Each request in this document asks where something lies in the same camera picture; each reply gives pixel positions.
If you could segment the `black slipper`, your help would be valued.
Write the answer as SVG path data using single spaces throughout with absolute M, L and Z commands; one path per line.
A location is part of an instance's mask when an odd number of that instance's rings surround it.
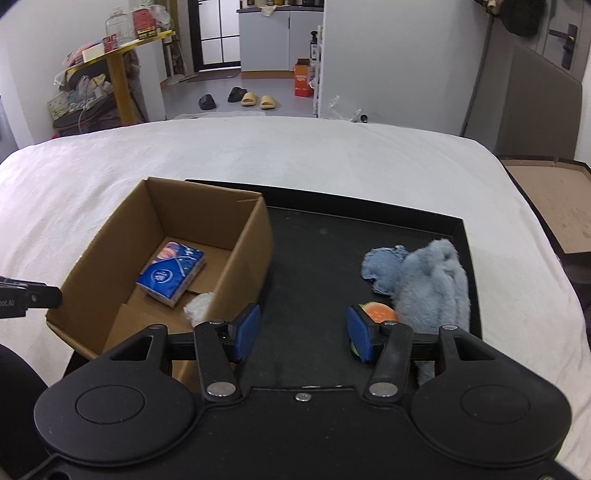
M 229 103 L 238 103 L 242 101 L 243 96 L 247 93 L 246 89 L 242 87 L 233 87 L 228 94 Z
M 209 111 L 216 108 L 216 103 L 211 94 L 205 94 L 198 100 L 198 106 L 201 110 Z

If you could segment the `denim stuffed toy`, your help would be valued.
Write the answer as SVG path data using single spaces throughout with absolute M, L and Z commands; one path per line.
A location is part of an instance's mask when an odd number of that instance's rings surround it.
M 363 257 L 361 276 L 363 280 L 372 283 L 375 293 L 392 296 L 408 255 L 409 252 L 403 245 L 372 249 Z

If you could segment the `red snack box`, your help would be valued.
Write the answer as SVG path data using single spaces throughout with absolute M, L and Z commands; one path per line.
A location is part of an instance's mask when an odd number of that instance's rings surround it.
M 133 30 L 139 40 L 151 38 L 157 35 L 156 20 L 150 7 L 136 8 L 131 12 Z

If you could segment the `large flat cardboard tray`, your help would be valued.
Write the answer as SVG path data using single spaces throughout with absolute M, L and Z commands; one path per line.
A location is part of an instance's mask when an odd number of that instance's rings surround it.
M 566 255 L 590 253 L 590 167 L 551 157 L 501 163 Z

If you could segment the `black framed glass door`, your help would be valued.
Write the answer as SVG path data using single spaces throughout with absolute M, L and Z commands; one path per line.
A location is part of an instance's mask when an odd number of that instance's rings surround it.
M 239 0 L 187 2 L 195 72 L 240 66 Z

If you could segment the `yellow round side table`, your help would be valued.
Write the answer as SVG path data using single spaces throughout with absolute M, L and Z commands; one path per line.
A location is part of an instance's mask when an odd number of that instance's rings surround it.
M 121 47 L 111 50 L 110 52 L 103 53 L 102 55 L 96 58 L 72 65 L 66 68 L 65 72 L 68 75 L 73 75 L 75 72 L 79 71 L 82 68 L 88 67 L 92 64 L 105 60 L 108 67 L 111 84 L 113 88 L 113 94 L 116 101 L 121 123 L 123 126 L 135 125 L 139 122 L 139 120 L 135 115 L 132 97 L 128 88 L 123 56 L 126 52 L 131 51 L 139 46 L 149 44 L 155 41 L 164 40 L 173 37 L 174 35 L 175 32 L 173 30 L 166 30 L 161 31 L 157 35 L 149 38 L 136 39 L 127 42 L 123 44 Z

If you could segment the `fluffy light blue plush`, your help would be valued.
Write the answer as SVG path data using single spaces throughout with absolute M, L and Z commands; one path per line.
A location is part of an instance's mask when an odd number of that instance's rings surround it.
M 444 325 L 470 329 L 465 269 L 453 244 L 434 240 L 402 262 L 392 294 L 397 319 L 416 333 L 437 334 Z

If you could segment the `black spray bottle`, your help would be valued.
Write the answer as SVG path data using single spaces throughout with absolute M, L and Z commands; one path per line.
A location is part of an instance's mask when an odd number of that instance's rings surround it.
M 318 31 L 317 30 L 311 31 L 310 59 L 311 59 L 311 62 L 318 61 Z

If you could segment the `white crumpled tissue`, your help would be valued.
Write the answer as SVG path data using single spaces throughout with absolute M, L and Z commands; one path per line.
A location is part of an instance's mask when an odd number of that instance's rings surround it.
M 200 293 L 183 307 L 183 313 L 191 327 L 206 322 L 205 316 L 214 297 L 212 292 Z

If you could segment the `clutter pile under table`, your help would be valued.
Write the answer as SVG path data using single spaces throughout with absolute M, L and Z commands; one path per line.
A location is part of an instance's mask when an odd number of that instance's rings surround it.
M 122 55 L 132 112 L 135 119 L 145 122 L 141 85 L 140 63 L 135 50 Z M 54 137 L 65 137 L 122 125 L 114 95 L 114 84 L 106 60 L 81 67 L 73 73 L 58 76 L 58 94 L 53 101 L 64 101 L 62 112 L 52 121 Z

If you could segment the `beige slipper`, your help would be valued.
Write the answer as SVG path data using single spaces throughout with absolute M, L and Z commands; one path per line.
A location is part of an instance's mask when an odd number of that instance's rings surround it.
M 242 96 L 242 100 L 240 100 L 240 104 L 242 107 L 252 107 L 256 106 L 257 103 L 257 95 L 253 92 L 246 92 L 245 95 Z
M 271 95 L 263 95 L 263 97 L 260 98 L 259 106 L 262 110 L 276 109 L 276 99 Z

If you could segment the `burger plush toy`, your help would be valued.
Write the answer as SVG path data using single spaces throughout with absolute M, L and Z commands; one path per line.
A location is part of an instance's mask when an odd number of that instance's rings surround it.
M 368 302 L 349 306 L 346 331 L 353 354 L 363 363 L 377 360 L 396 322 L 396 312 L 386 304 Z

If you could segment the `white kitchen cabinet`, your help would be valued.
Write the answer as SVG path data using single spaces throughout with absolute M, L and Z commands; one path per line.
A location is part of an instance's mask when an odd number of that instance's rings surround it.
M 277 8 L 270 16 L 260 8 L 238 11 L 242 73 L 291 72 L 299 59 L 310 59 L 311 32 L 318 31 L 324 10 Z

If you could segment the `black slipper right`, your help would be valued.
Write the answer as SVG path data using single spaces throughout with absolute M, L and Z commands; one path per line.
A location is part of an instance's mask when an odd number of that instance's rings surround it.
M 247 93 L 246 89 L 242 87 L 233 87 L 228 94 L 229 103 L 238 103 L 242 101 L 243 96 Z

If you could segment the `brown cardboard box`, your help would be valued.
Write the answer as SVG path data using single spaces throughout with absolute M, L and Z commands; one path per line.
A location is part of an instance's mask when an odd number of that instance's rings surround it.
M 184 308 L 205 298 L 205 321 L 226 321 L 263 289 L 273 250 L 259 193 L 148 178 L 76 262 L 47 324 L 92 359 L 151 324 L 191 329 Z

